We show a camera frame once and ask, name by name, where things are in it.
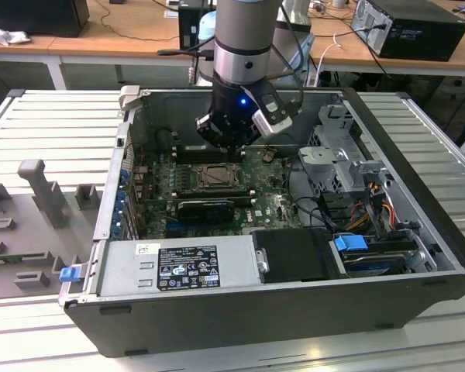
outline motherboard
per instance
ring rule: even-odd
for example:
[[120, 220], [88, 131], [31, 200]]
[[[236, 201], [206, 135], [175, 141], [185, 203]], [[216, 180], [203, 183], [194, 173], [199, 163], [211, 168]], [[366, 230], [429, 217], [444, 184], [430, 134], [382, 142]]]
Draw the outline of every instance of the motherboard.
[[135, 169], [136, 214], [144, 239], [247, 235], [301, 227], [287, 194], [289, 160], [270, 146], [233, 162], [162, 153]]

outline motherboard chip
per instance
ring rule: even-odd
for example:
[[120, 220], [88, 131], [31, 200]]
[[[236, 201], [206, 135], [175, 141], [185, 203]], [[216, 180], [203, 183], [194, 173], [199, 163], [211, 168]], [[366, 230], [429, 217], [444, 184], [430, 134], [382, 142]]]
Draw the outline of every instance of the motherboard chip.
[[229, 173], [226, 166], [207, 167], [205, 175], [205, 183], [210, 187], [229, 186]]
[[204, 189], [234, 188], [239, 183], [235, 164], [199, 167], [198, 179]]

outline floor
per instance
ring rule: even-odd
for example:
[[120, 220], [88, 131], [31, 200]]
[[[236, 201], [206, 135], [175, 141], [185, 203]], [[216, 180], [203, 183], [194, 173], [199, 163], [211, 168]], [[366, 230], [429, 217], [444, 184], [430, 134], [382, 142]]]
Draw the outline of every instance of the floor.
[[[188, 86], [186, 67], [139, 67], [124, 66], [126, 84], [138, 84], [145, 88], [184, 88]], [[109, 65], [64, 65], [64, 76], [71, 89], [120, 89], [115, 78], [115, 68]], [[343, 86], [351, 84], [353, 74], [342, 74]], [[430, 90], [431, 81], [427, 77], [414, 77], [406, 91], [412, 97], [420, 97]], [[0, 102], [10, 88], [53, 89], [48, 70], [43, 64], [0, 62]], [[422, 108], [444, 127], [450, 116], [465, 97], [465, 78], [446, 77], [432, 97], [424, 100]], [[465, 104], [458, 111], [447, 134], [454, 140], [461, 134], [465, 125]]]

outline metal bracket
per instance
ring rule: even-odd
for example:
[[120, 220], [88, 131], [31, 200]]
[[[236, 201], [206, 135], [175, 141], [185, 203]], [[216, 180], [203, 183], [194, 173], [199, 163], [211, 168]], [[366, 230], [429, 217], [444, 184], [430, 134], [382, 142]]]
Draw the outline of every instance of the metal bracket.
[[139, 105], [142, 97], [139, 85], [126, 85], [119, 93], [119, 105], [122, 111], [129, 111]]
[[257, 260], [258, 272], [261, 274], [266, 274], [269, 272], [269, 261], [267, 261], [267, 252], [264, 248], [255, 250], [255, 259]]

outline barcode sticker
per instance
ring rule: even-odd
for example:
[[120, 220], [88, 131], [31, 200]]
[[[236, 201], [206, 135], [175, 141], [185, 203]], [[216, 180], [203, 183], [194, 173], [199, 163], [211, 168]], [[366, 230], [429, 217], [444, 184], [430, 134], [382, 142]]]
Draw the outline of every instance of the barcode sticker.
[[158, 254], [160, 243], [136, 244], [136, 254]]

